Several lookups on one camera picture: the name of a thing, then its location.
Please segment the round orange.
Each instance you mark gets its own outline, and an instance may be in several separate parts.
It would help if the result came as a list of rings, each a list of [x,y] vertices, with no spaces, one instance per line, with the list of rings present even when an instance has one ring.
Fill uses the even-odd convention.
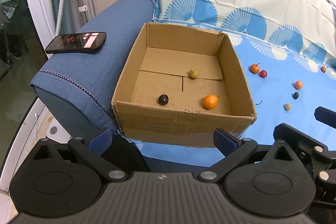
[[[297,89],[297,90],[300,90],[302,87],[303,87],[303,83],[301,81],[296,81],[294,83],[294,87]]]

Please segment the orange with stem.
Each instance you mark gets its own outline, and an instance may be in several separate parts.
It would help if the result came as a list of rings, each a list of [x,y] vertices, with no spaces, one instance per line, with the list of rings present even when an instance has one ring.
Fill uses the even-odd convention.
[[[249,70],[251,73],[253,74],[258,74],[260,72],[260,67],[259,67],[259,63],[257,64],[252,64],[250,67],[249,67]]]

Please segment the dark plum on cloth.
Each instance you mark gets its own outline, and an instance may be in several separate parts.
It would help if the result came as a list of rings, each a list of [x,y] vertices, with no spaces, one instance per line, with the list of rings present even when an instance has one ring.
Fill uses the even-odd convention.
[[[298,92],[295,92],[293,93],[293,98],[296,100],[299,98],[299,93]]]

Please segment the yellow-green fruit on cloth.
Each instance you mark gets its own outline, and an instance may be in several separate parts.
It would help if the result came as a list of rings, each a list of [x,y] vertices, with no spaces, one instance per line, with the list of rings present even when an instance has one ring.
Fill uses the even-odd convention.
[[[284,109],[285,109],[286,111],[289,111],[289,110],[291,109],[291,104],[286,103],[286,104],[284,105]]]

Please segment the large orange in box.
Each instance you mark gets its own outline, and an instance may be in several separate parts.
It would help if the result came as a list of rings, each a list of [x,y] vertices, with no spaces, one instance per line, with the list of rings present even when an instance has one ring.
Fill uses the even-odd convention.
[[[210,94],[203,98],[203,107],[207,110],[214,109],[218,104],[218,97],[216,95]]]

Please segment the small red fruit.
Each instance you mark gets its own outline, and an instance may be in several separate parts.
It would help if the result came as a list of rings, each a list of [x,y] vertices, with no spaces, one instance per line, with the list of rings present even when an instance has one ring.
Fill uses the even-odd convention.
[[[266,78],[268,73],[265,70],[261,70],[259,75],[260,75],[261,78]]]

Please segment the open cardboard box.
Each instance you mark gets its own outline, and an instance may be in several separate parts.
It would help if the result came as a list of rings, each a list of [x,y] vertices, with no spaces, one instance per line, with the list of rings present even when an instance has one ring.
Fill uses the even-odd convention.
[[[197,79],[189,77],[196,69]],[[158,103],[161,94],[169,103]],[[203,98],[216,95],[214,109]],[[112,108],[129,139],[212,147],[213,131],[240,136],[256,118],[255,103],[232,38],[224,32],[147,23],[128,55]]]

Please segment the yellow-green fruit in box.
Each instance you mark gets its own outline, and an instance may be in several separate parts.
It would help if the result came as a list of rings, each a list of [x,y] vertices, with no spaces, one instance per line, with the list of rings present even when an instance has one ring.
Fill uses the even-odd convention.
[[[197,79],[198,77],[199,77],[199,75],[200,75],[200,73],[199,73],[199,71],[198,70],[196,70],[196,69],[191,69],[190,71],[189,71],[189,77],[191,78],[191,79]]]

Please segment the dark plum in box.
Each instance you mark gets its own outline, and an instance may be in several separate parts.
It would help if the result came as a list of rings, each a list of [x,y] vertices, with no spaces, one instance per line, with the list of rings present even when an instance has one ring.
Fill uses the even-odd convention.
[[[169,96],[167,94],[161,94],[158,97],[158,103],[162,106],[165,106],[169,103]]]

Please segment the black smartphone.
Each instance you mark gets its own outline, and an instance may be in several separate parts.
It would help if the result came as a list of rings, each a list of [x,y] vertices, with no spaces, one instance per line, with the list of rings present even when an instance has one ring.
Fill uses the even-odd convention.
[[[58,35],[46,47],[47,54],[96,53],[105,43],[105,32],[82,32]]]

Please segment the blue white patterned cloth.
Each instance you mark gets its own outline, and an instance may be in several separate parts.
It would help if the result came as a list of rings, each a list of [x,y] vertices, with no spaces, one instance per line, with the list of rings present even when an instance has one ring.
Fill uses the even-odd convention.
[[[155,0],[152,23],[232,38],[257,115],[236,138],[272,144],[274,128],[287,123],[335,149],[335,129],[314,116],[319,106],[335,109],[335,0]],[[250,72],[257,63],[266,78]]]

